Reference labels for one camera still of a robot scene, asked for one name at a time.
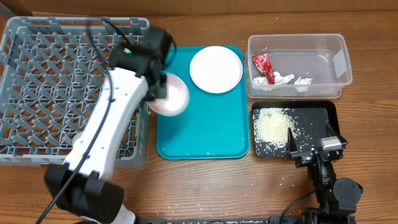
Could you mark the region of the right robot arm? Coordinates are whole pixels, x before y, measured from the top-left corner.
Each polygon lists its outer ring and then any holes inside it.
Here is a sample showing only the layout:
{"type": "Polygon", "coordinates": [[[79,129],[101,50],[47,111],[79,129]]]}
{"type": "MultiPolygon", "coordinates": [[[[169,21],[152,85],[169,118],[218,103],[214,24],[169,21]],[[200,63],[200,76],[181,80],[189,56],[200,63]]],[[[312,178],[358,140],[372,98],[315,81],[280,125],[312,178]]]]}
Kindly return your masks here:
{"type": "Polygon", "coordinates": [[[307,168],[313,190],[288,205],[279,217],[278,223],[355,223],[353,214],[363,193],[363,187],[353,179],[337,178],[333,162],[343,157],[347,140],[327,121],[326,138],[307,152],[299,152],[291,129],[288,129],[287,158],[295,161],[297,168],[307,168]],[[317,208],[306,209],[301,216],[291,220],[286,213],[297,203],[314,194],[317,208]]]}

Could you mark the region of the large white plate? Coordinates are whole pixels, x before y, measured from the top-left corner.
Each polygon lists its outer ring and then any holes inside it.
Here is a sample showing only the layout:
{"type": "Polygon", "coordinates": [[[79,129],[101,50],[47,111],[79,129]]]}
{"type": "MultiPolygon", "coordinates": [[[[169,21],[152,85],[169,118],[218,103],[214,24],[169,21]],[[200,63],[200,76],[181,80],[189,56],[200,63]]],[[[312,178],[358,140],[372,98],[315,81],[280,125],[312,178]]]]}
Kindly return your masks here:
{"type": "Polygon", "coordinates": [[[226,93],[240,82],[242,76],[243,64],[240,58],[226,47],[205,47],[190,62],[192,81],[208,93],[226,93]]]}

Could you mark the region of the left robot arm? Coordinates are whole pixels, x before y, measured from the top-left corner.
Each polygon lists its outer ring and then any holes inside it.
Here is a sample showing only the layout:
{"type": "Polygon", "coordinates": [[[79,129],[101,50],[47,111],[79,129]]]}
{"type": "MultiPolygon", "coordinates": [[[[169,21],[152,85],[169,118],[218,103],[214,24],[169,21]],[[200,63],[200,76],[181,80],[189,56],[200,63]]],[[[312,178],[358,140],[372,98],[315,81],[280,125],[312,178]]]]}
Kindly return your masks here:
{"type": "Polygon", "coordinates": [[[123,204],[124,189],[109,180],[116,153],[130,120],[146,101],[167,96],[167,56],[176,48],[164,29],[150,27],[141,44],[115,46],[106,63],[103,87],[89,121],[73,143],[63,164],[50,164],[44,179],[53,197],[37,219],[41,223],[53,206],[91,223],[139,223],[123,204]]]}

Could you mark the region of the white paper cup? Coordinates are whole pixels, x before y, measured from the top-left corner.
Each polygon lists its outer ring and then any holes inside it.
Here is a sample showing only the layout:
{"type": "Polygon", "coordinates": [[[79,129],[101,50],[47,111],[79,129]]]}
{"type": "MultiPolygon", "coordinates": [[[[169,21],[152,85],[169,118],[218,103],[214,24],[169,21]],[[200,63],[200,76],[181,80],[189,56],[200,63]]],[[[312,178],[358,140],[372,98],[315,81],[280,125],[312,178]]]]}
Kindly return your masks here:
{"type": "Polygon", "coordinates": [[[74,145],[75,142],[81,138],[82,134],[83,134],[82,132],[79,132],[79,133],[74,135],[74,137],[72,138],[72,145],[74,145]]]}

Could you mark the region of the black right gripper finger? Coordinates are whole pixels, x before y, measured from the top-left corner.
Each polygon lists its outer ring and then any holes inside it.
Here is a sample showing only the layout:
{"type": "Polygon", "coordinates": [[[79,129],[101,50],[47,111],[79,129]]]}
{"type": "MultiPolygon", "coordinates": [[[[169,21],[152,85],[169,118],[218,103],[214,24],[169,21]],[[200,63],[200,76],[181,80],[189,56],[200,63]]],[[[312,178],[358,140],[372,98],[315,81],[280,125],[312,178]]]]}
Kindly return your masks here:
{"type": "Polygon", "coordinates": [[[291,128],[288,128],[287,151],[289,153],[298,152],[297,145],[295,143],[295,138],[294,138],[294,135],[293,135],[293,132],[292,132],[291,128]]]}
{"type": "Polygon", "coordinates": [[[342,144],[348,143],[347,140],[337,130],[333,128],[328,120],[326,121],[326,128],[328,130],[328,133],[331,134],[332,137],[337,137],[342,144]]]}

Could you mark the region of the white rice grains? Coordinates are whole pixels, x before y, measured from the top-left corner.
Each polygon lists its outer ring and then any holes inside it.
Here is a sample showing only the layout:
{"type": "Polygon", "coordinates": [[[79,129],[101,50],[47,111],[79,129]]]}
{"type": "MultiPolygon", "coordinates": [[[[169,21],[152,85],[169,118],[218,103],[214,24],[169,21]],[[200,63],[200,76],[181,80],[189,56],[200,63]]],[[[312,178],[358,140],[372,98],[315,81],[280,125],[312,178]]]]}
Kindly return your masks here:
{"type": "Polygon", "coordinates": [[[252,115],[254,150],[259,157],[284,157],[289,149],[289,131],[299,152],[312,145],[303,108],[259,108],[252,115]]]}

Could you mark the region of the white tissue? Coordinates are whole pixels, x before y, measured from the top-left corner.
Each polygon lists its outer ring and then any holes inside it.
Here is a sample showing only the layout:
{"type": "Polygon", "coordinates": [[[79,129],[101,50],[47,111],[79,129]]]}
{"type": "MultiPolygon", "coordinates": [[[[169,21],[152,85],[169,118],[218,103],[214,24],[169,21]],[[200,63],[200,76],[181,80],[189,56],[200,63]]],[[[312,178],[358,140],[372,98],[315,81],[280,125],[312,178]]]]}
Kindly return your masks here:
{"type": "Polygon", "coordinates": [[[286,85],[289,81],[294,79],[294,74],[282,76],[279,72],[273,73],[275,81],[274,84],[269,84],[266,77],[256,77],[253,80],[253,88],[257,90],[271,91],[278,88],[278,85],[286,85]]]}

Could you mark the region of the red snack wrapper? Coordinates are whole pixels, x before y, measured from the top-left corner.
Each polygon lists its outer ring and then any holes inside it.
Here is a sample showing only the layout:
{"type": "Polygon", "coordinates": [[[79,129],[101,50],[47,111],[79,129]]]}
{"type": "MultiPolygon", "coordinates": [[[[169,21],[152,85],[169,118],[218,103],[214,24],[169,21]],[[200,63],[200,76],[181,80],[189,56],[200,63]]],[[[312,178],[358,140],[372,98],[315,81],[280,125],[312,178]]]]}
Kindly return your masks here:
{"type": "Polygon", "coordinates": [[[274,69],[271,62],[271,55],[267,53],[257,53],[252,56],[257,69],[266,77],[268,84],[275,83],[274,69]]]}

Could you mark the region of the small pink-rimmed white plate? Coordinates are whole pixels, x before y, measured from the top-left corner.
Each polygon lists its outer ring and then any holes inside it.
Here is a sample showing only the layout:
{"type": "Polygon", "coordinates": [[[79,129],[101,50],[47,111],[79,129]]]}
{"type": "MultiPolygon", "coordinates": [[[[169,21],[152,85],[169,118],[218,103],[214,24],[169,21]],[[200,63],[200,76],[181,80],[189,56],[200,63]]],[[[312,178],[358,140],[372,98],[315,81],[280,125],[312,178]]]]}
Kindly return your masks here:
{"type": "Polygon", "coordinates": [[[149,101],[149,107],[162,116],[176,116],[184,112],[190,100],[185,82],[173,73],[166,73],[166,98],[149,101]]]}

